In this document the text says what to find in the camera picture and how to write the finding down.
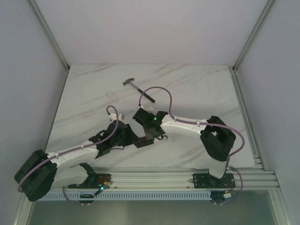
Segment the black fuse box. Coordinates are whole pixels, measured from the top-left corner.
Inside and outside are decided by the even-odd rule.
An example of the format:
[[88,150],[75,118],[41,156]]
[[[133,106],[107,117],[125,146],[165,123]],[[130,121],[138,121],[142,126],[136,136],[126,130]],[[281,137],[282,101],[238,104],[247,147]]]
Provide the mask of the black fuse box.
[[142,148],[142,147],[146,147],[149,145],[154,144],[154,139],[148,139],[147,137],[141,137],[138,138],[135,142],[134,142],[134,146],[136,148]]

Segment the clear plastic fuse box cover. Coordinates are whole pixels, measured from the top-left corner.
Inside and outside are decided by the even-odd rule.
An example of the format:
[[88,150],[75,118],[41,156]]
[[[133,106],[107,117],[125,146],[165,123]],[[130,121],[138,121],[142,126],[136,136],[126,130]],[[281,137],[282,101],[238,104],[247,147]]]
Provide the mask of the clear plastic fuse box cover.
[[114,92],[108,91],[105,93],[105,96],[113,103],[120,101],[120,98]]

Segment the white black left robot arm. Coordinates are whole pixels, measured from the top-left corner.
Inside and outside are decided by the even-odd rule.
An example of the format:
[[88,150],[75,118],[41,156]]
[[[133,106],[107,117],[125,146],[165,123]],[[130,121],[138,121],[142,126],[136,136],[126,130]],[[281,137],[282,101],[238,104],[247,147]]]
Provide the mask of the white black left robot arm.
[[118,147],[137,145],[140,140],[120,115],[110,114],[107,129],[90,137],[83,144],[57,152],[34,151],[14,176],[17,190],[30,202],[57,188],[92,188],[96,173],[90,164]]

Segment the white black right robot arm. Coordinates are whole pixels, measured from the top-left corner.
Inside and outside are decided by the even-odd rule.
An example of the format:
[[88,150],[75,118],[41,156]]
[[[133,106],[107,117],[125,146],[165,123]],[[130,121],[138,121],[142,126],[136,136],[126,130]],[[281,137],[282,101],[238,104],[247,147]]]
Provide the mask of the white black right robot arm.
[[225,186],[225,169],[236,135],[226,128],[217,116],[208,120],[190,120],[172,116],[168,112],[156,114],[140,107],[133,120],[140,124],[149,139],[164,138],[166,134],[178,134],[200,139],[210,157],[209,171],[203,178],[198,178],[202,187],[222,188]]

